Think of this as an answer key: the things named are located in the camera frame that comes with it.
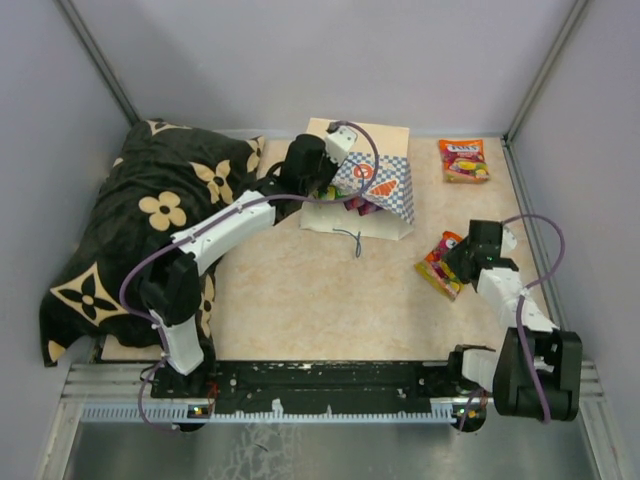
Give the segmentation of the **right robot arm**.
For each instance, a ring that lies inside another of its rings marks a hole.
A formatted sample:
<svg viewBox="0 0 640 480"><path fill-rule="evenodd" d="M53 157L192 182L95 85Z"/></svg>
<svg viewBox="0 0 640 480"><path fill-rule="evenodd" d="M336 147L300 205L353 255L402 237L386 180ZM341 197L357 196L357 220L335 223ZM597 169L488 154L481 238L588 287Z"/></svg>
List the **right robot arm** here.
<svg viewBox="0 0 640 480"><path fill-rule="evenodd" d="M524 217L473 219L466 237L443 256L445 266L491 306L505 329L498 352L464 347L461 361L447 370L446 380L461 396L481 387L503 416L545 424L572 421L579 410L582 341L577 333L559 328L531 295L533 287L555 274L564 259L566 241L551 219L527 216L551 226L558 236L559 253L549 272L525 284L515 261L506 256L517 245L507 225Z"/></svg>

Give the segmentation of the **checkered paper bag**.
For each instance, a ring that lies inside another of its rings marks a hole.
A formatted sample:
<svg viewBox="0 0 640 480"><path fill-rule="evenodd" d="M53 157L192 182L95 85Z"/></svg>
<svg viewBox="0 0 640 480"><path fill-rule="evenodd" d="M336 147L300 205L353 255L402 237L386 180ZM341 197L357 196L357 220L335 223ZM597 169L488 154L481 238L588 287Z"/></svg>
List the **checkered paper bag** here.
<svg viewBox="0 0 640 480"><path fill-rule="evenodd" d="M330 122L329 119L312 118L307 132L324 140ZM358 139L330 183L345 197L332 205L304 204L300 227L322 233L349 232L400 240L413 231L415 223L408 160L409 130L367 123L353 129L358 132ZM365 216L360 216L356 210L347 211L344 203L355 197L362 197L381 210Z"/></svg>

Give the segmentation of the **purple candy bag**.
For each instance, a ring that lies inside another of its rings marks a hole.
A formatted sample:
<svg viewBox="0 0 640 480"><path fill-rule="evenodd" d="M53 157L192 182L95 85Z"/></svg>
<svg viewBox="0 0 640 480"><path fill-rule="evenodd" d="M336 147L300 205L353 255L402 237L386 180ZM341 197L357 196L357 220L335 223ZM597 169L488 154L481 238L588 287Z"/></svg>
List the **purple candy bag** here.
<svg viewBox="0 0 640 480"><path fill-rule="evenodd" d="M356 210L360 216L369 215L381 210L381 207L362 197L355 197L346 201L344 207L347 211Z"/></svg>

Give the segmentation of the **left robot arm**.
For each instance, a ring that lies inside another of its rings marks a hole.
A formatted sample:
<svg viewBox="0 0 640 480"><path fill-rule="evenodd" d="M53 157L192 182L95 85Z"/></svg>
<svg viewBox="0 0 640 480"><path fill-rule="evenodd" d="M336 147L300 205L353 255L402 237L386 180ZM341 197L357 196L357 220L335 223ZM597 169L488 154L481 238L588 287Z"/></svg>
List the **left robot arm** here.
<svg viewBox="0 0 640 480"><path fill-rule="evenodd" d="M144 266L136 289L159 330L164 358L175 370L172 383L184 395L197 396L208 384L196 327L200 278L228 251L286 219L311 194L328 187L347 156L328 138L298 135L284 161L231 205L172 235Z"/></svg>

